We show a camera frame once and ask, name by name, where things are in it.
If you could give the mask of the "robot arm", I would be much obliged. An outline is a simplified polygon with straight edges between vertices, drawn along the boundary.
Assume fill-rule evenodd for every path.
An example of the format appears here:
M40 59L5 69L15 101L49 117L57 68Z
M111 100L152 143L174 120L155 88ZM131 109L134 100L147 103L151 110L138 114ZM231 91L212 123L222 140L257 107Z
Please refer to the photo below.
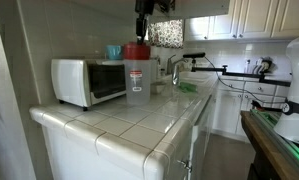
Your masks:
M164 14L174 9L175 0L136 0L135 12L138 14L136 19L137 44L142 45L147 30L148 16L153 14L154 8Z

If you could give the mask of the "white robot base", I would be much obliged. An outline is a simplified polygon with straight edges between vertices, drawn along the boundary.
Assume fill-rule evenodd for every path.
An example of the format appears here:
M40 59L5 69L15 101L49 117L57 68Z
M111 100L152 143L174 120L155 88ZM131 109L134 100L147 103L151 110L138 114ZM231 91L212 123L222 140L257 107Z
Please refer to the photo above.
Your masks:
M274 131L299 144L299 37L289 43L286 55L291 60L292 81Z

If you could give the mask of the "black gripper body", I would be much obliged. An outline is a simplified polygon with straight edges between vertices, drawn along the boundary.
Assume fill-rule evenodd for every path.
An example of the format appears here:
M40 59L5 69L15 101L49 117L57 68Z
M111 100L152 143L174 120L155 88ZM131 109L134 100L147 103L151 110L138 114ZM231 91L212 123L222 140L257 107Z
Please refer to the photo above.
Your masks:
M144 19L147 15L153 14L154 0L136 0L135 12L140 19Z

